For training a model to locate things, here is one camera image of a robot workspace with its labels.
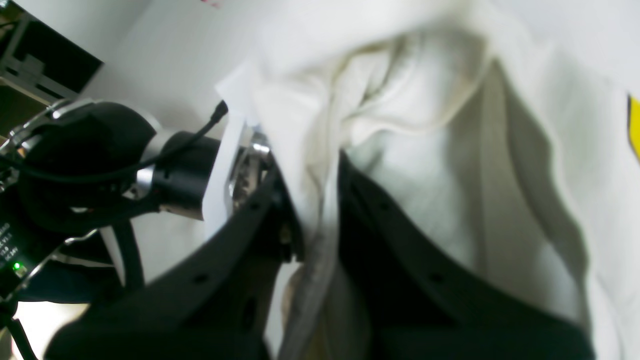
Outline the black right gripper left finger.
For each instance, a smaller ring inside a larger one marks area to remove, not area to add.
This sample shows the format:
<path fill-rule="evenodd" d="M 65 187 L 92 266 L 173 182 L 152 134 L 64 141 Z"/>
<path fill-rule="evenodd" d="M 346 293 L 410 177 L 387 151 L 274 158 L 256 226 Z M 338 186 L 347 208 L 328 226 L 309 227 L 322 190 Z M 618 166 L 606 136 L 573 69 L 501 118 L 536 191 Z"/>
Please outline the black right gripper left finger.
<path fill-rule="evenodd" d="M 201 248 L 55 333 L 47 360 L 268 360 L 264 334 L 297 228 L 278 166 Z"/>

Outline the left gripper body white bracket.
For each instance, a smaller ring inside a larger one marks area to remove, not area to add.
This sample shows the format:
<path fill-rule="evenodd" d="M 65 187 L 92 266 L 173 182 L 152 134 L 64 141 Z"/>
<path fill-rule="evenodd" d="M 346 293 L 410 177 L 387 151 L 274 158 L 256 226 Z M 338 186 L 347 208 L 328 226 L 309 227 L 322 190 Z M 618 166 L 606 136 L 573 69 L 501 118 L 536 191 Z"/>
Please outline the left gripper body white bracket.
<path fill-rule="evenodd" d="M 135 198 L 158 198 L 158 207 L 204 223 L 204 237 L 213 237 L 262 182 L 272 166 L 267 137 L 233 121 L 222 140 L 201 137 L 189 148 L 159 160 L 135 175 Z"/>

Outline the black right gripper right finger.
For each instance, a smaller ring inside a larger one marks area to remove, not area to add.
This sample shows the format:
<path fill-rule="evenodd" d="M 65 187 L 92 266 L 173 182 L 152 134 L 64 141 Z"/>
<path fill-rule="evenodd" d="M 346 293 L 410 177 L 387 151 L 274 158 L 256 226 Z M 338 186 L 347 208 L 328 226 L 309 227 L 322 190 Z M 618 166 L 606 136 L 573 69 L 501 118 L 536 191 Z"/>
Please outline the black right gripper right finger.
<path fill-rule="evenodd" d="M 578 326 L 473 275 L 339 155 L 339 262 L 363 297 L 375 360 L 592 360 Z"/>

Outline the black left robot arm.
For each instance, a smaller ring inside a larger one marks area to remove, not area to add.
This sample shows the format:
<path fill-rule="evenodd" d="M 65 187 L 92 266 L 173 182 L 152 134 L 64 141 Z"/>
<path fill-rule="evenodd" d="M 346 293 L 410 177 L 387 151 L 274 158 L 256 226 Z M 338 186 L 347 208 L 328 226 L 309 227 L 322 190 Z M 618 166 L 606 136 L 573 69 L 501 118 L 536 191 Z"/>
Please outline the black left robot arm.
<path fill-rule="evenodd" d="M 216 107 L 199 132 L 160 132 L 135 110 L 114 102 L 62 101 L 13 133 L 9 145 L 25 158 L 2 161 L 18 171 L 7 189 L 9 220 L 2 273 L 21 285 L 13 267 L 34 272 L 66 240 L 139 215 L 167 211 L 204 217 L 204 197 L 221 145 L 206 137 L 227 113 Z M 263 340 L 280 263 L 275 230 L 281 196 L 270 155 L 258 160 L 266 183 L 220 230 L 149 285 L 134 238 L 121 257 L 133 290 L 90 310 L 52 338 L 48 360 L 267 360 Z"/>

